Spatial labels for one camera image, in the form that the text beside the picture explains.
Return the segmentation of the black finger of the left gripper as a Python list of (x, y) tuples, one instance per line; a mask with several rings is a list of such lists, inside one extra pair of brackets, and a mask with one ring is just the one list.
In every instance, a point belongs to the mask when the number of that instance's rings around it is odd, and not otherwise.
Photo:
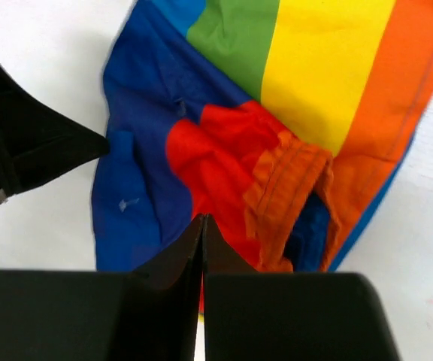
[(0, 66), (0, 204), (107, 153), (104, 136), (33, 98)]

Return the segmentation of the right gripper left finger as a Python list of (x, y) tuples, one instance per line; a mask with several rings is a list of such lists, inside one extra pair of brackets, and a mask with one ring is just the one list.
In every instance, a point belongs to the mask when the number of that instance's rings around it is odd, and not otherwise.
[(0, 270), (0, 360), (191, 360), (203, 216), (132, 272)]

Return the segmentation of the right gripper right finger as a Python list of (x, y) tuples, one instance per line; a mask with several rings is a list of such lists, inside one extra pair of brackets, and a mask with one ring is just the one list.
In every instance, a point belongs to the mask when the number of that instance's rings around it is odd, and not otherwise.
[(206, 216), (208, 360), (397, 360), (376, 290), (356, 273), (260, 273)]

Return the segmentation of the rainbow striped shorts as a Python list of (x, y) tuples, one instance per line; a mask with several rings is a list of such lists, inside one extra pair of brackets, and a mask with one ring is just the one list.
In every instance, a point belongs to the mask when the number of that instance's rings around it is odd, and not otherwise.
[(138, 1), (103, 88), (99, 271), (198, 214), (260, 272), (333, 271), (433, 94), (433, 1)]

